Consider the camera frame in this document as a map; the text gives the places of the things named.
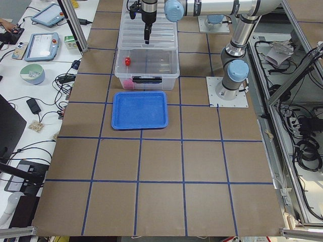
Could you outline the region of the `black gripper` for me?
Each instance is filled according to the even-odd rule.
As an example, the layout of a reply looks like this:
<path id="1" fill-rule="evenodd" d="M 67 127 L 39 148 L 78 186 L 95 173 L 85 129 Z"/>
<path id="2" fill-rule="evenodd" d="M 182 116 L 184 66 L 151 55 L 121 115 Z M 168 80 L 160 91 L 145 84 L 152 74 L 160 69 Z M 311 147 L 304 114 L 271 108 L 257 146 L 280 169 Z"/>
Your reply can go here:
<path id="1" fill-rule="evenodd" d="M 144 41 L 145 41 L 145 44 L 149 44 L 152 25 L 156 21 L 157 0 L 142 0 L 141 10 L 142 10 L 141 19 L 145 23 Z"/>

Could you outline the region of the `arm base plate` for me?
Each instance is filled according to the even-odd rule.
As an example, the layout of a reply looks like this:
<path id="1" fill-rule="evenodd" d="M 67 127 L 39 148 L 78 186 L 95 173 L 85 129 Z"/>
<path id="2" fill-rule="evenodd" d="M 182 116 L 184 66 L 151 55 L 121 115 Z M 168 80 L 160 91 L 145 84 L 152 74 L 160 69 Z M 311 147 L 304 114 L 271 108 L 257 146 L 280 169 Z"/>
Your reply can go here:
<path id="1" fill-rule="evenodd" d="M 198 17 L 199 32 L 229 34 L 231 19 L 225 15 L 205 15 Z"/>
<path id="2" fill-rule="evenodd" d="M 206 77 L 210 107 L 248 108 L 248 101 L 243 84 L 238 90 L 228 90 L 222 84 L 222 77 Z"/>

